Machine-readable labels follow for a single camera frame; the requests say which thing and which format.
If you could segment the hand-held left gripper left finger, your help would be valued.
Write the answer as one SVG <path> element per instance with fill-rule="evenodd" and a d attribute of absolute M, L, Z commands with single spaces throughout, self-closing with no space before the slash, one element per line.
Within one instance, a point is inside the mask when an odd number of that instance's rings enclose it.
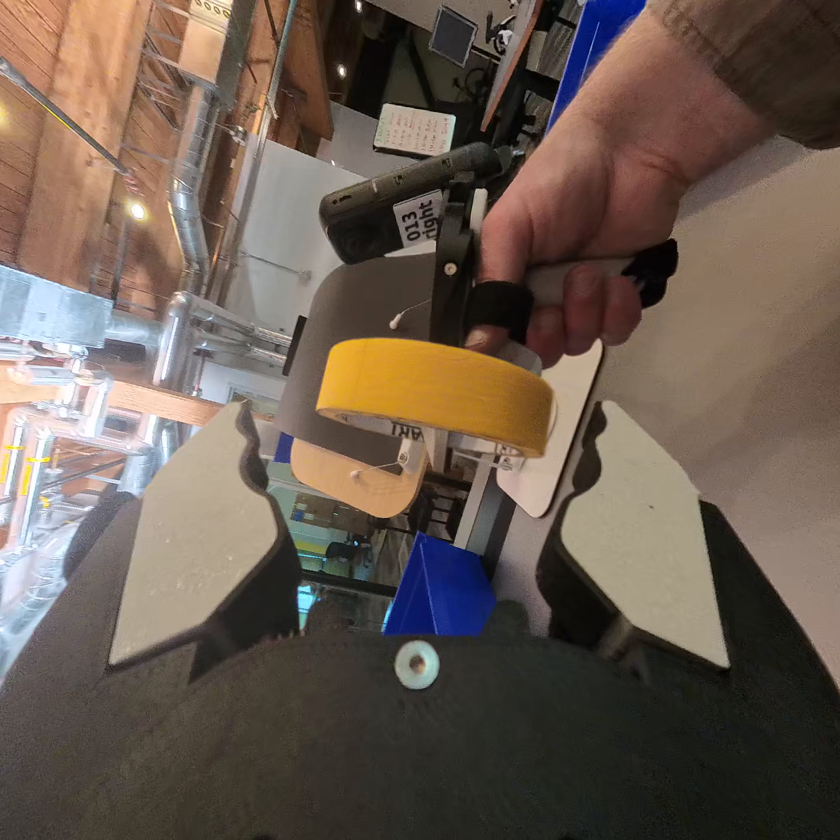
<path fill-rule="evenodd" d="M 142 497 L 108 663 L 198 643 L 213 662 L 298 634 L 301 564 L 245 402 L 222 406 Z"/>

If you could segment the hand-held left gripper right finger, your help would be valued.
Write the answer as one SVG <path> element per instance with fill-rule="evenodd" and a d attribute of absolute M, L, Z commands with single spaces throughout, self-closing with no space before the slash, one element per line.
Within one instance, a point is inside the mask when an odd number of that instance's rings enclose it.
<path fill-rule="evenodd" d="M 647 645 L 730 668 L 699 491 L 614 402 L 595 405 L 538 563 L 549 634 L 620 661 Z"/>

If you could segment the yellow masking tape roll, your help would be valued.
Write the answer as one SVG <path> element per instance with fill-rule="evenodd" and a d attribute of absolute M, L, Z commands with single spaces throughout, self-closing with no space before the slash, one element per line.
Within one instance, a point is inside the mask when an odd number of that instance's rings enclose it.
<path fill-rule="evenodd" d="M 537 373 L 471 350 L 409 339 L 352 339 L 329 352 L 316 412 L 390 438 L 455 436 L 476 452 L 540 458 L 553 390 Z"/>

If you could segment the blue plastic bin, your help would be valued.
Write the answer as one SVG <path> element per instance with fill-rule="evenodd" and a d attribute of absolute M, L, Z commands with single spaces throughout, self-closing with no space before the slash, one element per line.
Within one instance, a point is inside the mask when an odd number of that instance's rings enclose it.
<path fill-rule="evenodd" d="M 479 636 L 497 603 L 479 555 L 418 533 L 385 636 Z"/>
<path fill-rule="evenodd" d="M 574 32 L 569 58 L 548 117 L 552 129 L 613 42 L 642 12 L 645 1 L 587 1 Z"/>

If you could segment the person's right forearm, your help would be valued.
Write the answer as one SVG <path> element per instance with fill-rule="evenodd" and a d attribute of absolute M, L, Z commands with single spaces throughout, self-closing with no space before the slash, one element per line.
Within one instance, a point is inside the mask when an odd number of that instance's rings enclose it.
<path fill-rule="evenodd" d="M 777 134 L 839 145 L 838 1 L 656 1 L 647 8 Z"/>

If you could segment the person's right hand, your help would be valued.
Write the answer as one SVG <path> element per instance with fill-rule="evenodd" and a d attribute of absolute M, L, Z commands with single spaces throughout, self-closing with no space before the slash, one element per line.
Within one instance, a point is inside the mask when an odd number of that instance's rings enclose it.
<path fill-rule="evenodd" d="M 527 346 L 551 367 L 597 340 L 624 343 L 642 318 L 638 293 L 594 261 L 667 239 L 686 192 L 772 132 L 647 8 L 490 210 L 477 278 L 583 261 L 559 305 L 534 309 Z"/>

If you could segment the wooden board with black panel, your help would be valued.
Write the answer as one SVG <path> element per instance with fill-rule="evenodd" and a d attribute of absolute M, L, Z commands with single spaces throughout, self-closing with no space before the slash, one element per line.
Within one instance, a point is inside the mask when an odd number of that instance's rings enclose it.
<path fill-rule="evenodd" d="M 293 439 L 292 474 L 302 484 L 342 501 L 373 518 L 392 518 L 417 497 L 428 465 L 443 469 L 446 436 L 427 430 L 432 457 L 423 441 L 409 447 L 408 469 L 399 475 L 371 472 L 352 481 L 350 472 L 398 460 L 401 439 L 336 423 L 316 412 L 324 366 L 334 344 L 383 338 L 391 322 L 406 311 L 396 334 L 426 340 L 435 257 L 431 254 L 384 257 L 329 273 L 314 294 L 275 426 Z"/>

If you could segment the small whiteboard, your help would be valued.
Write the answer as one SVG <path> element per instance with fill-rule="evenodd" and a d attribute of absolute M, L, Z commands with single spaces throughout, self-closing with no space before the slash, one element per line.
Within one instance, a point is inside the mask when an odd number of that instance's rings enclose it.
<path fill-rule="evenodd" d="M 387 102 L 378 118 L 373 151 L 427 159 L 449 152 L 457 118 L 454 114 Z"/>

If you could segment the wooden beam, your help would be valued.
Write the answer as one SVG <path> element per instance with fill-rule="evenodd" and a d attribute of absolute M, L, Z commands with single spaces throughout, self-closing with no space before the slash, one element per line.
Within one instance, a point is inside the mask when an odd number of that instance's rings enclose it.
<path fill-rule="evenodd" d="M 1 404 L 25 404 L 52 401 L 59 396 L 57 385 L 22 384 L 9 376 L 10 362 L 1 362 Z M 152 385 L 116 381 L 108 396 L 108 408 L 152 414 L 190 426 L 203 427 L 224 405 L 170 392 Z"/>

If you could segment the silver metal pipes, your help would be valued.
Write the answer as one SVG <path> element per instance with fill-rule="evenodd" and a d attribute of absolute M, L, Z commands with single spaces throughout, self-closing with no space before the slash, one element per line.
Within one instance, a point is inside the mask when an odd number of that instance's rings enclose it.
<path fill-rule="evenodd" d="M 112 310 L 106 340 L 141 344 L 154 363 L 152 381 L 172 392 L 196 394 L 204 361 L 216 354 L 283 370 L 295 344 L 186 291 L 174 294 L 162 322 Z"/>

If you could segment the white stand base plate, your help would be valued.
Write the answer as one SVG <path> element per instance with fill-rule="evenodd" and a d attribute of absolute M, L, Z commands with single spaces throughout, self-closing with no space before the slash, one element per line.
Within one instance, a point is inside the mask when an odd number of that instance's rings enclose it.
<path fill-rule="evenodd" d="M 541 378 L 552 388 L 553 409 L 548 443 L 543 457 L 500 455 L 497 484 L 531 518 L 550 509 L 574 437 L 602 365 L 604 345 L 596 341 L 581 355 L 565 355 L 542 370 Z"/>

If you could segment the black wall box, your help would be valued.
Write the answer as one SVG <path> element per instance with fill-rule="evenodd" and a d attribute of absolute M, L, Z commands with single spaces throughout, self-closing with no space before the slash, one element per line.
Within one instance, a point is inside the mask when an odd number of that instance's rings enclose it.
<path fill-rule="evenodd" d="M 287 347 L 286 361 L 282 368 L 282 375 L 285 377 L 288 377 L 291 373 L 292 365 L 298 352 L 301 337 L 306 328 L 307 322 L 308 318 L 306 316 L 300 315 L 297 317 L 295 328 L 292 332 L 290 342 Z"/>

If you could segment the silver bent duct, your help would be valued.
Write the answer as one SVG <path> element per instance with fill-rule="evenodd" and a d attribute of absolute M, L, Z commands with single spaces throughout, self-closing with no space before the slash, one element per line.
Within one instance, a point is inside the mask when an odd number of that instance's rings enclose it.
<path fill-rule="evenodd" d="M 168 207 L 182 256 L 179 289 L 198 297 L 207 287 L 211 265 L 201 194 L 214 142 L 218 104 L 214 90 L 199 85 L 192 87 L 167 186 Z"/>

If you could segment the small wall screen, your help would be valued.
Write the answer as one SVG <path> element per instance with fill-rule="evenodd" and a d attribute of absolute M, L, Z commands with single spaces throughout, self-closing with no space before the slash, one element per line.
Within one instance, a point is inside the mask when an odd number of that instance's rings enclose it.
<path fill-rule="evenodd" d="M 476 42 L 478 28 L 478 24 L 460 12 L 440 5 L 431 30 L 428 51 L 464 68 Z"/>

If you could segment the silver rectangular duct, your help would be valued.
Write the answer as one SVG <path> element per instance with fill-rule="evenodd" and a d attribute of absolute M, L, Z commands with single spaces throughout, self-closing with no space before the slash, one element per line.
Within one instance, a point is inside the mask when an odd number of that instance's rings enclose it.
<path fill-rule="evenodd" d="M 1 267 L 1 336 L 100 349 L 111 323 L 109 300 L 18 269 Z"/>

